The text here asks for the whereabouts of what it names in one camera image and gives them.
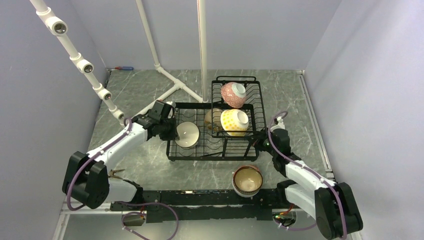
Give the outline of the teal white bowl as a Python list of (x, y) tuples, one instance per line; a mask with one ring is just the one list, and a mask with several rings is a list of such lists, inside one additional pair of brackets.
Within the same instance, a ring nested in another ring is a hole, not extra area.
[(177, 127), (178, 139), (176, 144), (184, 149), (190, 149), (198, 144), (200, 139), (200, 130), (197, 125), (192, 122), (182, 122)]

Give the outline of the blue yellow patterned bowl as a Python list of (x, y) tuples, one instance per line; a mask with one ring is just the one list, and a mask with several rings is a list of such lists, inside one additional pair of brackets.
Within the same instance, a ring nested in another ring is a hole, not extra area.
[(221, 113), (220, 123), (229, 136), (243, 137), (249, 127), (249, 117), (240, 109), (228, 109)]

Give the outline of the brown glazed bowl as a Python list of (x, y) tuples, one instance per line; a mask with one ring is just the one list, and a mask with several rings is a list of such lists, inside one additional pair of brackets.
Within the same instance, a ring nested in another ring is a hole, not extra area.
[(251, 198), (256, 195), (263, 186), (263, 175), (254, 165), (239, 167), (232, 175), (232, 187), (237, 195), (243, 198)]

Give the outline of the red patterned bowl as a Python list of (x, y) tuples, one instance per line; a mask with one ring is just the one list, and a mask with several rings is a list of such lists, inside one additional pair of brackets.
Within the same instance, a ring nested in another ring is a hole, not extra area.
[(247, 92), (243, 84), (229, 82), (222, 86), (221, 96), (229, 106), (240, 109), (246, 102)]

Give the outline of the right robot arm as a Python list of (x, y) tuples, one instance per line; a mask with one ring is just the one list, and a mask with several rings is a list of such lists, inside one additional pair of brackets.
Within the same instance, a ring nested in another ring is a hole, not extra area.
[(291, 148), (287, 130), (264, 128), (248, 138), (256, 150), (267, 152), (277, 172), (286, 177), (277, 184), (276, 203), (301, 208), (314, 220), (324, 238), (345, 239), (364, 227), (352, 188), (329, 180), (306, 165)]

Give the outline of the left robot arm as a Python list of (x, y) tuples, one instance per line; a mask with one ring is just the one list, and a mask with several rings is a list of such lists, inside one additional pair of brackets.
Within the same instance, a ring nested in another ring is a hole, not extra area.
[(111, 172), (128, 152), (151, 138), (177, 139), (175, 114), (175, 102), (157, 100), (145, 114), (125, 118), (123, 130), (106, 143), (87, 153), (73, 153), (62, 185), (68, 209), (96, 209), (104, 202), (118, 202), (131, 210), (139, 209), (145, 203), (143, 187), (134, 181), (114, 177)]

